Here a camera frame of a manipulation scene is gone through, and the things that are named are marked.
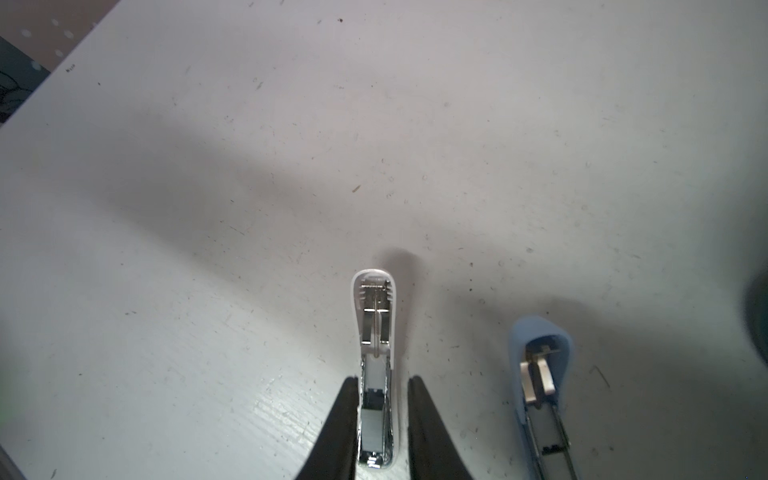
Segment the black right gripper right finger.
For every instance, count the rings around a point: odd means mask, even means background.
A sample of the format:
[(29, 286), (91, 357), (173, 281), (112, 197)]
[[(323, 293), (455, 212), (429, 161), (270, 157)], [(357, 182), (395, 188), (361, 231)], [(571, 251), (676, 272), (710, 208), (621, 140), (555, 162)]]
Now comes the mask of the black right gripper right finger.
[(407, 401), (410, 478), (471, 479), (420, 376), (409, 379)]

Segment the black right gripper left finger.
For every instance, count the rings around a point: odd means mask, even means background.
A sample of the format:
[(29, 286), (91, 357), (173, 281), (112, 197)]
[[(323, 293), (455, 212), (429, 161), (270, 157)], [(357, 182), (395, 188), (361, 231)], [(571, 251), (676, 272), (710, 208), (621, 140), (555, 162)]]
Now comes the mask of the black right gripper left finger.
[(296, 480), (351, 480), (356, 476), (359, 383), (347, 377)]

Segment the grey staple strip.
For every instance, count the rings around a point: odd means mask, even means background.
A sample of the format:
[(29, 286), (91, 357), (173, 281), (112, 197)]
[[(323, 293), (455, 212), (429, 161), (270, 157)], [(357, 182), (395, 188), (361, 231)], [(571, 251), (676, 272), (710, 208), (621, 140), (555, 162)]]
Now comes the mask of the grey staple strip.
[(381, 454), (384, 452), (385, 419), (384, 411), (363, 408), (360, 411), (360, 450)]

